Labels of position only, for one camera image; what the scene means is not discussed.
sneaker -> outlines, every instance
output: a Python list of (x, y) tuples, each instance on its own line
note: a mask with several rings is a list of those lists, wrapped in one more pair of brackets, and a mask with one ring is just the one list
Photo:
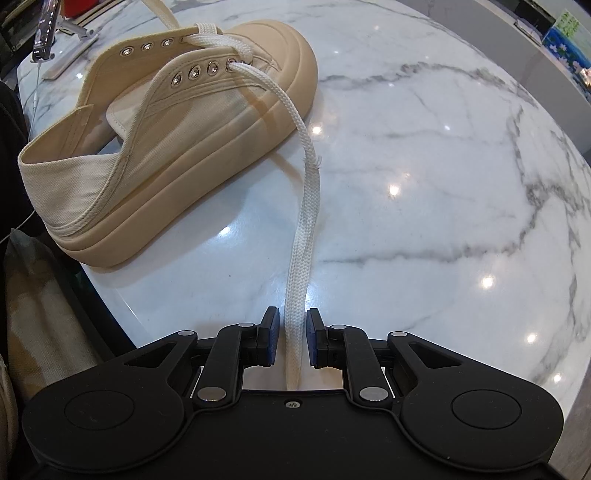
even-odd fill
[[(317, 169), (301, 120), (316, 92), (317, 65), (302, 35), (272, 20), (224, 34), (212, 24), (178, 28), (159, 0), (145, 3), (172, 30), (103, 52), (76, 108), (18, 158), (57, 245), (95, 267), (136, 254), (296, 127), (307, 169)], [(120, 151), (96, 154), (115, 136)]]

colorful picture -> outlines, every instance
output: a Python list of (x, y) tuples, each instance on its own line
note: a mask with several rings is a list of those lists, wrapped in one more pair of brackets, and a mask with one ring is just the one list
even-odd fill
[(591, 67), (591, 33), (568, 10), (562, 12), (542, 44), (572, 73)]

rubber sole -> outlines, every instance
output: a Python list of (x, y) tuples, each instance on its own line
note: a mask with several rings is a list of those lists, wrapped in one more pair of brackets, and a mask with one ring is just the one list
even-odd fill
[[(312, 49), (288, 25), (275, 21), (252, 24), (272, 27), (285, 39), (287, 54), (280, 78), (292, 79), (289, 85), (285, 84), (285, 78), (283, 85), (278, 83), (300, 114), (305, 115), (311, 108), (317, 84)], [(266, 92), (261, 99), (265, 100), (265, 96), (274, 97)], [(258, 107), (269, 105), (269, 98), (266, 100), (257, 102)], [(194, 150), (199, 148), (196, 145), (135, 189), (92, 228), (67, 238), (52, 237), (65, 253), (87, 265), (111, 267), (124, 262), (197, 200), (267, 154), (294, 130), (291, 116), (275, 98), (272, 107), (248, 129), (198, 163), (194, 162)]]

white shoelace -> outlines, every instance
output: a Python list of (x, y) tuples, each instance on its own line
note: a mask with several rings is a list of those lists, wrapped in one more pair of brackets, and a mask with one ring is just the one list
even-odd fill
[[(174, 14), (161, 0), (142, 1), (168, 28), (179, 28)], [(229, 63), (228, 68), (250, 78), (262, 88), (277, 95), (277, 98), (290, 114), (306, 153), (304, 159), (304, 194), (291, 249), (284, 308), (287, 344), (285, 374), (287, 388), (295, 390), (300, 382), (301, 351), (306, 321), (306, 292), (312, 265), (314, 228), (316, 227), (316, 218), (320, 208), (320, 158), (316, 156), (306, 125), (291, 99), (266, 73), (250, 65), (252, 62), (252, 48), (233, 37), (218, 34), (217, 27), (214, 24), (198, 23), (197, 26), (199, 27), (199, 33), (185, 37), (184, 41), (199, 47), (225, 46), (234, 49), (245, 63)]]

white marble surface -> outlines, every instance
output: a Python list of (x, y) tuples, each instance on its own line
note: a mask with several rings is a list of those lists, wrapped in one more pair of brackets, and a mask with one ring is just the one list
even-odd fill
[[(316, 53), (307, 123), (322, 206), (308, 306), (327, 324), (374, 338), (409, 330), (532, 380), (568, 413), (591, 353), (591, 175), (548, 113), (470, 44), (392, 0), (171, 6), (185, 25), (283, 20)], [(162, 29), (152, 17), (136, 0), (97, 19), (99, 41), (39, 86), (34, 132), (72, 108), (102, 48)], [(24, 62), (19, 74), (29, 98), (35, 70)], [(291, 137), (130, 262), (87, 268), (137, 345), (185, 328), (212, 336), (282, 307), (302, 157)], [(283, 366), (280, 351), (246, 383), (282, 387)], [(303, 370), (304, 388), (339, 383)]]

